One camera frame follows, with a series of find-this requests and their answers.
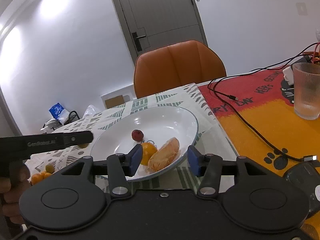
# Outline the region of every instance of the red fruit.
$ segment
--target red fruit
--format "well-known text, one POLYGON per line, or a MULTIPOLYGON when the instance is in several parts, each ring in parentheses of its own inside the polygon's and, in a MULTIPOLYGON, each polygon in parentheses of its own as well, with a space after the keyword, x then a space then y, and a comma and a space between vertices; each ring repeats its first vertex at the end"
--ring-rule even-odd
POLYGON ((142 142, 144 137, 143 132, 140 130, 133 130, 131 136, 136 142, 142 142))

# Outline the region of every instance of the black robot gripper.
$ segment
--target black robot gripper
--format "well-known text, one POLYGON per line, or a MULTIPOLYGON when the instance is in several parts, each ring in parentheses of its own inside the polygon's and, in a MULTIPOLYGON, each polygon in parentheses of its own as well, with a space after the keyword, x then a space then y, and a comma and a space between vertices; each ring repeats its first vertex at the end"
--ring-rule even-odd
POLYGON ((249 158, 224 161, 189 146, 190 169, 203 177, 196 194, 133 190, 125 176, 141 159, 140 144, 105 161, 84 156, 34 185, 20 198, 28 230, 16 239, 311 240, 300 230, 307 195, 249 158), (96 175, 108 175, 109 193, 94 184, 96 175), (219 193, 222 175, 233 175, 235 185, 219 193))

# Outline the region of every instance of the tablecloth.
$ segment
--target tablecloth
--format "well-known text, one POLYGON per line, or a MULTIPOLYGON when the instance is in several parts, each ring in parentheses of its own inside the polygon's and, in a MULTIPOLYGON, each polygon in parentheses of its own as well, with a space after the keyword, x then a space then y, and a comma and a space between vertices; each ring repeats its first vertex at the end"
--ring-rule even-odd
MULTIPOLYGON (((199 90, 239 155, 251 158, 279 176, 297 164, 277 155, 227 104, 222 103, 208 90, 206 85, 199 87, 199 90)), ((282 71, 265 70, 249 76, 223 80, 216 90, 238 97, 238 101, 225 97, 224 100, 230 102, 278 149, 296 158, 305 155, 318 155, 320 158, 320 119, 305 120, 294 113, 294 88, 284 80, 282 71)), ((314 239, 319 239, 320 212, 306 220, 303 229, 314 239)))
MULTIPOLYGON (((82 156, 90 155, 90 151, 99 136, 112 125, 115 125, 130 114, 159 106, 183 107, 190 110, 196 116, 199 123, 199 133, 195 146, 201 153, 215 153, 222 156, 225 160, 236 159, 237 153, 232 142, 207 105, 197 85, 193 83, 145 98, 136 99, 63 126, 55 132, 90 130, 94 134, 94 140, 84 149, 81 149, 79 146, 73 146, 65 150, 32 155, 31 159, 26 162, 26 165, 30 169, 31 174, 43 171, 49 163, 55 167, 56 171, 60 170, 82 156)), ((192 188, 196 190, 200 180, 201 178, 197 178, 191 173, 185 158, 177 168, 151 180, 133 182, 131 188, 132 190, 138 188, 192 188)), ((96 185, 105 192, 108 190, 108 181, 102 176, 96 177, 96 185)), ((233 177, 224 176, 221 181, 220 191, 225 191, 231 185, 233 185, 233 177)))

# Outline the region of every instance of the chair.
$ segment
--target chair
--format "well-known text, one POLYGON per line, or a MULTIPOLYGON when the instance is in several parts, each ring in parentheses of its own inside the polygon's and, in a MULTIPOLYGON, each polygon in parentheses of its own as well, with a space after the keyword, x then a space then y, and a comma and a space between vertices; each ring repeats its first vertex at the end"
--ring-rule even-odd
POLYGON ((141 54, 134 72, 137 98, 226 76, 221 59, 199 41, 185 41, 141 54))

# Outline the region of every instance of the white sticker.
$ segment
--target white sticker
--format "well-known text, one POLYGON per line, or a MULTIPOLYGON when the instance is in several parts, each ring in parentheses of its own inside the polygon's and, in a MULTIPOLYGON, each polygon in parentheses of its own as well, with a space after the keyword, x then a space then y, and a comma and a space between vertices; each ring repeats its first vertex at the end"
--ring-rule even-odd
POLYGON ((315 194, 316 194, 317 200, 320 201, 320 185, 316 186, 315 194))

